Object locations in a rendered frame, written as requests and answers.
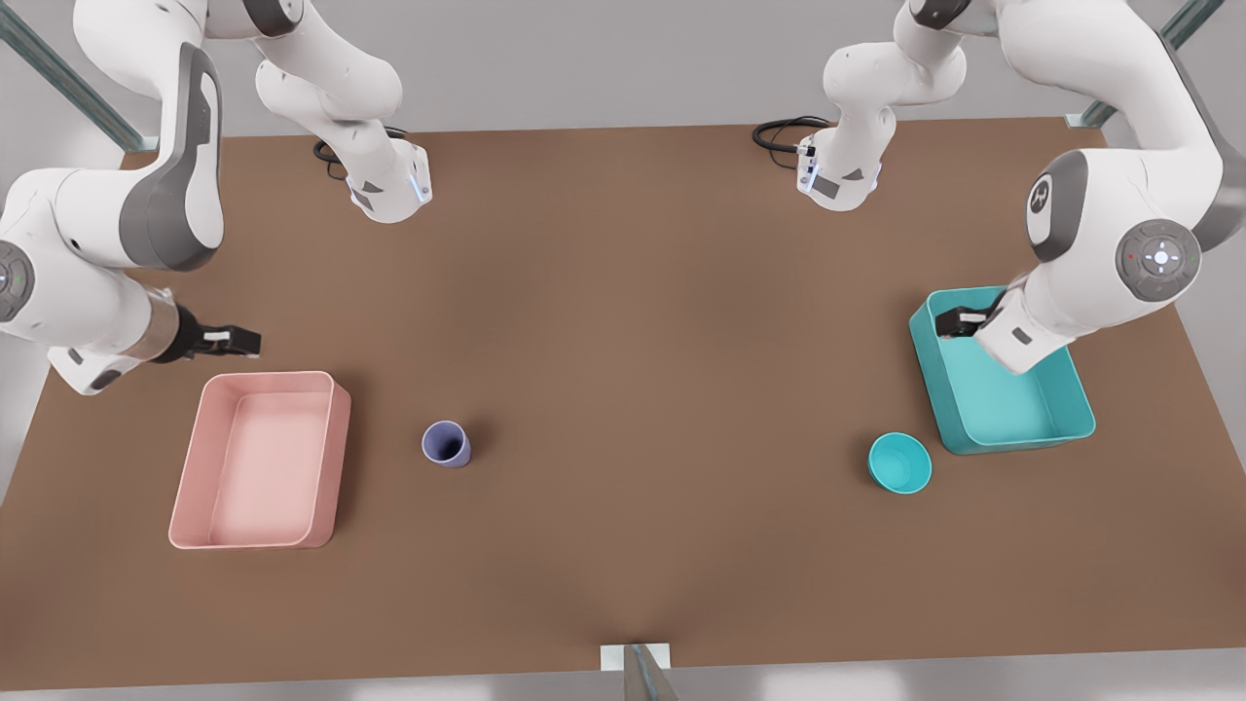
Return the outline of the teal rectangular box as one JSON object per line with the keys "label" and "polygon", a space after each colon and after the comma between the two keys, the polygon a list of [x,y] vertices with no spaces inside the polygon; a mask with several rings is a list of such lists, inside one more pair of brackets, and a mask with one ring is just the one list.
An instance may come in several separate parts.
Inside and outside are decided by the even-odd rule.
{"label": "teal rectangular box", "polygon": [[943,339],[934,319],[986,308],[1001,285],[934,291],[910,318],[939,442],[956,456],[1042,449],[1094,435],[1096,420],[1065,347],[1015,376],[969,337]]}

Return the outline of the pink rectangular box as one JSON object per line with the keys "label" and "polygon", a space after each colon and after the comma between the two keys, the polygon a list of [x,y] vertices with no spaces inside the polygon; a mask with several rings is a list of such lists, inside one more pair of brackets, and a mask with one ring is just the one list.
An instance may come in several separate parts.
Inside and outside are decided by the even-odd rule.
{"label": "pink rectangular box", "polygon": [[325,545],[336,523],[350,413],[350,393],[323,371],[209,379],[169,514],[169,545]]}

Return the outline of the teal bowl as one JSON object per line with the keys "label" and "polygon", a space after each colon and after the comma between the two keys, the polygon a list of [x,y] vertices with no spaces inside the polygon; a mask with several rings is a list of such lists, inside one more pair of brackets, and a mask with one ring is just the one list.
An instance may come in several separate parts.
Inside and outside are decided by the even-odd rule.
{"label": "teal bowl", "polygon": [[930,449],[906,433],[877,436],[868,447],[867,467],[878,487],[898,496],[916,494],[932,479]]}

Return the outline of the purple cup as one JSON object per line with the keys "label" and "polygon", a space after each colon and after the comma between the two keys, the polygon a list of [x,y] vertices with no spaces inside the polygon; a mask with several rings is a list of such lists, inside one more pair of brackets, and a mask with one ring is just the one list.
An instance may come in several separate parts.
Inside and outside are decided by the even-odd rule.
{"label": "purple cup", "polygon": [[420,448],[427,461],[444,467],[464,467],[472,456],[466,431],[454,421],[439,421],[427,426],[422,432]]}

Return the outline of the silver frame post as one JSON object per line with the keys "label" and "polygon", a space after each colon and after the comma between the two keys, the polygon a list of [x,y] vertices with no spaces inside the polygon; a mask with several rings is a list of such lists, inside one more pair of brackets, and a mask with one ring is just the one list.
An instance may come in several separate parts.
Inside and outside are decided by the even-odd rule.
{"label": "silver frame post", "polygon": [[1227,2],[1181,0],[1161,27],[1149,27],[1125,2],[1087,1],[1087,26],[1073,27],[1072,59],[1057,59],[1043,71],[1063,88],[1093,98],[1079,115],[1065,117],[1068,128],[1100,129],[1121,115],[1141,138],[1154,134],[1160,144],[1176,141],[1161,129],[1196,129],[1200,117],[1176,49]]}
{"label": "silver frame post", "polygon": [[12,49],[46,83],[57,88],[80,115],[120,146],[125,154],[151,154],[159,149],[157,136],[143,136],[135,129],[5,0],[0,0],[0,41]]}
{"label": "silver frame post", "polygon": [[672,670],[668,642],[601,646],[601,670],[623,674],[624,701],[680,701],[667,676]]}

